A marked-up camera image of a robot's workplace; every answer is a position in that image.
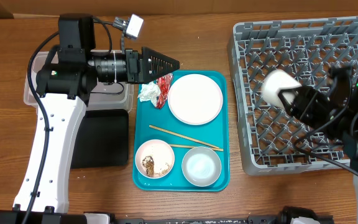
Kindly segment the white paper cup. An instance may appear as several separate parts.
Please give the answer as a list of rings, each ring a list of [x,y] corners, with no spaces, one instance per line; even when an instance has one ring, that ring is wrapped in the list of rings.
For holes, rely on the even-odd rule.
[[[283,70],[273,70],[264,79],[262,84],[262,98],[267,103],[284,109],[281,99],[278,97],[280,90],[293,89],[301,86],[292,76]]]

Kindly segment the white round plate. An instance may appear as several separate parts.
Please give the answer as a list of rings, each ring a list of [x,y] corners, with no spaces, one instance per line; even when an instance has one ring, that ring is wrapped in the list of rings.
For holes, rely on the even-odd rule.
[[[211,122],[223,107],[219,85],[202,74],[184,75],[168,92],[168,107],[179,121],[193,126]]]

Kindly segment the grey bowl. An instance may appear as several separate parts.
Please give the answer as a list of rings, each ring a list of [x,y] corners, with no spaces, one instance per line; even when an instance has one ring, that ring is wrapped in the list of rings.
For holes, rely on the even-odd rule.
[[[209,187],[219,179],[222,163],[214,150],[199,146],[184,155],[181,169],[185,179],[192,185]]]

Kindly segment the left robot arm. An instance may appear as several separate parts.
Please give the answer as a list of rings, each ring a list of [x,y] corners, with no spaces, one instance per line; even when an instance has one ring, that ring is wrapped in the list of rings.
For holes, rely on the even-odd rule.
[[[0,223],[111,223],[110,213],[68,213],[73,150],[90,95],[98,83],[146,84],[178,70],[177,60],[143,47],[96,52],[91,14],[62,14],[55,37],[37,72],[27,71],[37,102],[37,127],[25,178],[11,210]]]

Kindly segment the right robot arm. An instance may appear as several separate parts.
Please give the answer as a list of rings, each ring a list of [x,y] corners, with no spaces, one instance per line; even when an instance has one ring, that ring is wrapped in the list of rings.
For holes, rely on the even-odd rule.
[[[326,94],[310,86],[299,86],[279,90],[278,98],[290,116],[312,128],[293,143],[294,149],[353,174],[358,222],[358,77],[354,82],[353,75],[351,66],[331,67],[332,84]],[[333,140],[332,147],[341,146],[351,160],[350,164],[347,166],[317,154],[313,149],[304,149],[302,144],[310,141],[315,133],[323,133]]]

